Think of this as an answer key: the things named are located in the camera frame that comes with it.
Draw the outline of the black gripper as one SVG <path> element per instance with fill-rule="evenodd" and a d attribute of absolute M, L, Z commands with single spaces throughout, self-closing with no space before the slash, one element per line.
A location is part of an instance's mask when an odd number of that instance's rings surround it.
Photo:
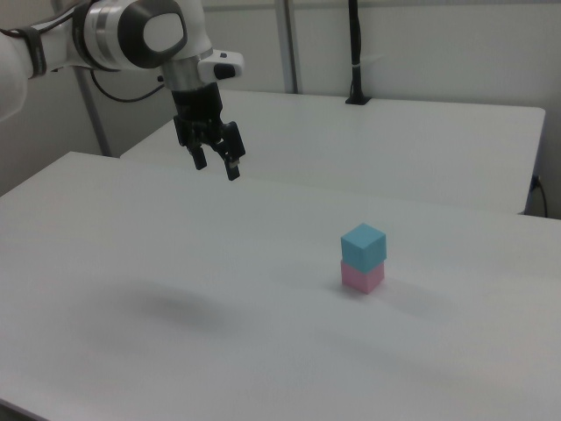
<path fill-rule="evenodd" d="M 197 170 L 207 167 L 202 144 L 213 149 L 224 161 L 229 181 L 240 177 L 239 161 L 245 155 L 245 146 L 235 122 L 222 124 L 222 99 L 216 82 L 199 89 L 173 91 L 176 108 L 174 125 L 181 146 L 185 146 Z"/>

